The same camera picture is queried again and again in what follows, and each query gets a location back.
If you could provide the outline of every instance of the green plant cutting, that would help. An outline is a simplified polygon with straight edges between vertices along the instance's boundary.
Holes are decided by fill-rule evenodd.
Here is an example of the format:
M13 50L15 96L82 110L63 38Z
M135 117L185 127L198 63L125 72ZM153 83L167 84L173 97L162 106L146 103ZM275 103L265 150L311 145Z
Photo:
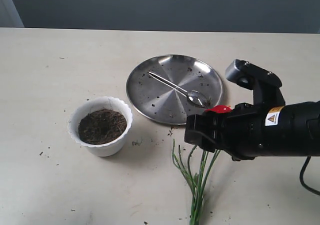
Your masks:
M180 170L182 176L184 177L186 183L188 184L191 193L192 193L192 202L191 202L191 215L189 225L199 225L200 217L202 215L202 211L204 208L204 192L206 188L207 179L209 173L220 153L220 150L215 150L213 156L211 158L210 164L205 171L206 163L208 160L209 152L203 150L198 173L196 172L194 175L191 172L190 160L193 152L196 150L197 146L195 145L188 157L186 165L183 163L182 155L181 155L181 146L178 146L178 154L175 154L176 142L173 140L172 146L172 162L173 164Z

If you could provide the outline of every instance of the spoon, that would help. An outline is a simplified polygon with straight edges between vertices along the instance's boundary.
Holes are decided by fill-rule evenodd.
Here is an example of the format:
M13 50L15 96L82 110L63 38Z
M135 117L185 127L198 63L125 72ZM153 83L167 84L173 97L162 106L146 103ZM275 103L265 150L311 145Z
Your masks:
M151 77L158 80L159 82L162 82L163 84L167 85L168 87L176 90L177 92L181 93L186 97L186 100L193 106L198 108L208 108L208 105L210 105L210 101L206 98L205 95L203 95L199 91L191 90L187 91L183 89L182 87L174 84L173 82L161 77L160 75L154 73L153 71L148 72Z

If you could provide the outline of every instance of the white pot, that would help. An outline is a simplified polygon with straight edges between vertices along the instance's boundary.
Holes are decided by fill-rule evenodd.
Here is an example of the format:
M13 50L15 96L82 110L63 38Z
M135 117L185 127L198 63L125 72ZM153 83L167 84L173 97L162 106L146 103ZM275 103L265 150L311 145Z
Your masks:
M83 142L80 140L78 132L80 121L88 114L102 109L109 109L121 113L126 120L126 129L116 140L106 144L93 145ZM117 153L124 146L132 122L133 115L131 109L124 101L111 96L103 96L90 100L78 107L70 117L68 131L76 143L86 147L92 154L99 157L107 157Z

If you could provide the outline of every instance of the table surface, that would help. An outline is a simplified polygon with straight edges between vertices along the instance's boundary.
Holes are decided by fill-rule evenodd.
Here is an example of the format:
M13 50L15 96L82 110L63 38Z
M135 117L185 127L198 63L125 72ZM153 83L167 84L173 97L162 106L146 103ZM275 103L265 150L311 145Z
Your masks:
M127 144L100 158L70 138L70 114L100 96L129 103L132 69L165 54L200 59L222 77L234 59L249 60L280 77L287 104L317 101L319 50L317 34L0 28L0 224L189 224L191 193L171 161L173 138L191 147L183 128L168 136L170 127L130 104ZM226 104L252 102L250 91L223 80ZM303 162L232 162L222 153L208 181L201 224L318 224L320 198L299 183ZM312 159L305 174L318 189L319 166Z

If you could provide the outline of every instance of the metal plate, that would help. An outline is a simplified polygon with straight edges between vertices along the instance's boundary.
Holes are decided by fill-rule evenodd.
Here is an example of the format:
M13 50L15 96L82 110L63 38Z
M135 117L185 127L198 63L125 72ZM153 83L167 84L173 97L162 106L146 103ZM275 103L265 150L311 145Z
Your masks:
M139 64L129 75L126 93L133 106L147 118L166 125L185 125L187 115L202 114L182 94L148 75L154 71L185 90L196 90L218 105L223 97L223 82L209 65L184 55L163 55Z

